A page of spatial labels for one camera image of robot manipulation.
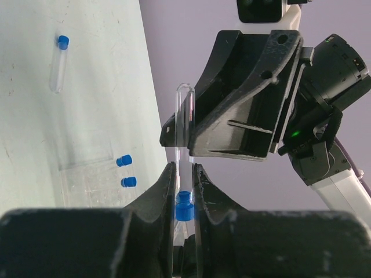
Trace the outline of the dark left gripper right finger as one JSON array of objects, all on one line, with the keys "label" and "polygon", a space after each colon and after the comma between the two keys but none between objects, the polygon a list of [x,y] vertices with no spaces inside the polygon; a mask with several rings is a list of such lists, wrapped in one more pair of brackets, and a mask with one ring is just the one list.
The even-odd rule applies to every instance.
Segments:
[{"label": "dark left gripper right finger", "polygon": [[370,229],[342,211],[249,211],[193,169],[199,277],[369,277]]}]

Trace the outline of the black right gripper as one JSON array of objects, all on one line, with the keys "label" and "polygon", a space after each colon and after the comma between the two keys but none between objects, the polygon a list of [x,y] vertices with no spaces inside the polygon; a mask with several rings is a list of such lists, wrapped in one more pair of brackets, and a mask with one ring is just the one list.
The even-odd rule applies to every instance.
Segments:
[{"label": "black right gripper", "polygon": [[190,154],[262,161],[277,153],[314,52],[295,30],[220,31],[195,86]]}]

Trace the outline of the blue-capped test tube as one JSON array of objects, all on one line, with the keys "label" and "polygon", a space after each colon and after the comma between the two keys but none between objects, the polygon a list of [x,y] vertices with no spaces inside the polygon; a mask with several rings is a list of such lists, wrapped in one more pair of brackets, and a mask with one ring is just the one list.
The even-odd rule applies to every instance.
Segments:
[{"label": "blue-capped test tube", "polygon": [[188,142],[194,128],[195,91],[182,83],[176,90],[175,111],[175,158],[176,158],[176,202],[175,216],[178,221],[194,219],[193,177],[194,158],[190,155]]},{"label": "blue-capped test tube", "polygon": [[49,87],[54,93],[63,89],[69,43],[70,39],[65,35],[56,38],[49,79]]},{"label": "blue-capped test tube", "polygon": [[125,177],[121,179],[121,186],[124,188],[131,188],[137,185],[136,177]]},{"label": "blue-capped test tube", "polygon": [[132,157],[127,154],[116,159],[116,165],[118,167],[128,166],[133,163]]}]

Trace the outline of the clear plastic test tube rack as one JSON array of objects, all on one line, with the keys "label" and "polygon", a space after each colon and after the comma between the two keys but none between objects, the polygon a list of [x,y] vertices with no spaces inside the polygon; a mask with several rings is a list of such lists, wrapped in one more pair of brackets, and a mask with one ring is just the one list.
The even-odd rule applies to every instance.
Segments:
[{"label": "clear plastic test tube rack", "polygon": [[[127,154],[133,163],[118,167],[116,159]],[[121,186],[125,177],[136,177],[131,153],[115,154],[110,143],[84,145],[60,166],[63,204],[73,208],[123,207],[134,199],[135,189]]]}]

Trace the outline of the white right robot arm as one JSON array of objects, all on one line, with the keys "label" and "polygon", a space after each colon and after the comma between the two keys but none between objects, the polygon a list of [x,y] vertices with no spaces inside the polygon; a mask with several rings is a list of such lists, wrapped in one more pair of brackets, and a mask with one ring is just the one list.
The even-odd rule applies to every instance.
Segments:
[{"label": "white right robot arm", "polygon": [[365,62],[331,34],[304,47],[296,30],[217,34],[195,86],[192,156],[262,161],[287,155],[332,210],[370,210],[370,193],[336,138],[343,112],[370,90]]}]

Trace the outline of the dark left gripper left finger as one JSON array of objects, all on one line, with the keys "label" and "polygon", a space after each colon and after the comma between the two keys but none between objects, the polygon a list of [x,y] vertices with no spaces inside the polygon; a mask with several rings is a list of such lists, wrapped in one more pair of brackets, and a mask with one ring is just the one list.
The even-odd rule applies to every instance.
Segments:
[{"label": "dark left gripper left finger", "polygon": [[123,208],[22,208],[1,218],[2,277],[171,277],[176,167]]}]

